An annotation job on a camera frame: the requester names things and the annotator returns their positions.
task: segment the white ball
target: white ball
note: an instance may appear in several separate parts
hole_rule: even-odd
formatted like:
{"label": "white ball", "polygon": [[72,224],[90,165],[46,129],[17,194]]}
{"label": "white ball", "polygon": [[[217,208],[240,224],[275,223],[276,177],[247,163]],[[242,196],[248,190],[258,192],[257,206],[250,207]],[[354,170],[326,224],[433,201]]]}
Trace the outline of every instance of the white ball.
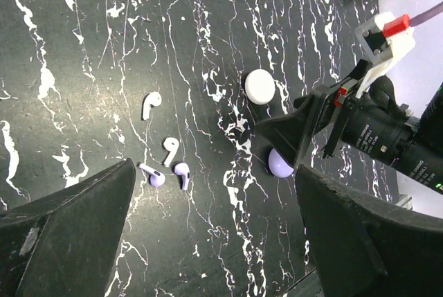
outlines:
{"label": "white ball", "polygon": [[268,104],[275,93],[274,79],[268,71],[254,70],[247,75],[244,90],[252,103],[257,105]]}

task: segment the black camera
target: black camera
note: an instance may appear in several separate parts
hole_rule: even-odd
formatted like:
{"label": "black camera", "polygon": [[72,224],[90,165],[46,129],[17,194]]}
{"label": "black camera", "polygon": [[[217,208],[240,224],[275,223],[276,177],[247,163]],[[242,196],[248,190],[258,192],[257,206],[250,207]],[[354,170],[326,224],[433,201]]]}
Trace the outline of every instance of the black camera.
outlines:
{"label": "black camera", "polygon": [[297,168],[312,137],[334,124],[323,148],[324,159],[346,143],[443,194],[442,87],[418,119],[410,116],[408,106],[397,105],[393,84],[386,76],[356,97],[371,66],[361,60],[346,79],[331,87],[320,85],[308,96],[295,99],[292,115],[261,121],[256,132]]}

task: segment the red part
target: red part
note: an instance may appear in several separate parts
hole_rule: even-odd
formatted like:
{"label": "red part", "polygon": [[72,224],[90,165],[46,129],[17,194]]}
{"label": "red part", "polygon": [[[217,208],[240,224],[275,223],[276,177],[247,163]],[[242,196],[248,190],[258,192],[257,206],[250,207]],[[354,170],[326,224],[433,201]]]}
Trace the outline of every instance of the red part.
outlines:
{"label": "red part", "polygon": [[401,17],[396,18],[396,20],[388,22],[383,27],[383,35],[384,37],[393,36],[404,30],[408,29],[410,26],[410,17],[409,15],[402,15]]}
{"label": "red part", "polygon": [[343,105],[338,101],[338,99],[340,98],[341,95],[346,95],[347,94],[347,88],[345,87],[340,87],[340,89],[337,91],[337,94],[335,95],[335,100],[334,100],[334,104],[337,107],[342,107]]}

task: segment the purple ball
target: purple ball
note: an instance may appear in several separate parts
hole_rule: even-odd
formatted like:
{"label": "purple ball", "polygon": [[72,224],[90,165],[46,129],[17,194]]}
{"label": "purple ball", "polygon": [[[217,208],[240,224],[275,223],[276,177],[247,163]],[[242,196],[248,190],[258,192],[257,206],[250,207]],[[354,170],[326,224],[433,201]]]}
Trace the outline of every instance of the purple ball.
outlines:
{"label": "purple ball", "polygon": [[293,168],[285,162],[274,148],[271,150],[271,153],[269,153],[268,163],[269,169],[276,177],[286,178],[293,173]]}

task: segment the table surface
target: table surface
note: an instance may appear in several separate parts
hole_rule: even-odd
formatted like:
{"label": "table surface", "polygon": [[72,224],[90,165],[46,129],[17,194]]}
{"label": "table surface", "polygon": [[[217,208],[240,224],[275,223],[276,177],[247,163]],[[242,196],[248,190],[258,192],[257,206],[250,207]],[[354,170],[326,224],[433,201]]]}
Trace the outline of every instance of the table surface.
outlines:
{"label": "table surface", "polygon": [[[375,0],[0,6],[2,210],[130,157],[167,181],[156,189],[137,172],[106,296],[275,296],[312,270],[294,179],[269,174],[270,148],[253,126],[291,113],[293,99],[352,69],[361,57],[353,30],[377,12]],[[275,78],[266,107],[252,107],[241,87],[257,68]],[[143,121],[152,91],[163,103]],[[181,141],[175,161],[190,166],[187,192],[161,165],[167,136]],[[324,161],[325,140],[316,137],[308,163],[396,198],[392,170],[348,147]]]}

